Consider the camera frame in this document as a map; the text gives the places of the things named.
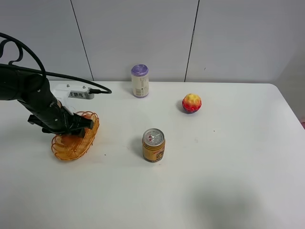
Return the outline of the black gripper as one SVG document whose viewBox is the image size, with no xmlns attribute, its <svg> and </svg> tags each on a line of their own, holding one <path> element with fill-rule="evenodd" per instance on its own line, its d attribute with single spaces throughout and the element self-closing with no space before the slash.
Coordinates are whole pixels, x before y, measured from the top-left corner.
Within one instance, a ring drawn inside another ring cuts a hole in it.
<svg viewBox="0 0 305 229">
<path fill-rule="evenodd" d="M 78 114 L 72 114 L 57 102 L 43 104 L 27 104 L 27 110 L 31 112 L 28 122 L 38 125 L 44 133 L 85 136 L 85 128 L 93 129 L 93 121 Z"/>
</svg>

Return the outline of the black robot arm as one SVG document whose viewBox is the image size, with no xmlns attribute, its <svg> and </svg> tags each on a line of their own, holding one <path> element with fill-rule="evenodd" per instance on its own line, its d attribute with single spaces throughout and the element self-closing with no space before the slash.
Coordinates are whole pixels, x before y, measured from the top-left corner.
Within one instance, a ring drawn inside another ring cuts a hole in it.
<svg viewBox="0 0 305 229">
<path fill-rule="evenodd" d="M 31 115 L 28 122 L 38 125 L 44 133 L 84 137 L 85 130 L 93 129 L 91 119 L 73 113 L 66 105 L 68 92 L 56 97 L 49 80 L 37 73 L 0 69 L 0 99 L 17 100 Z"/>
</svg>

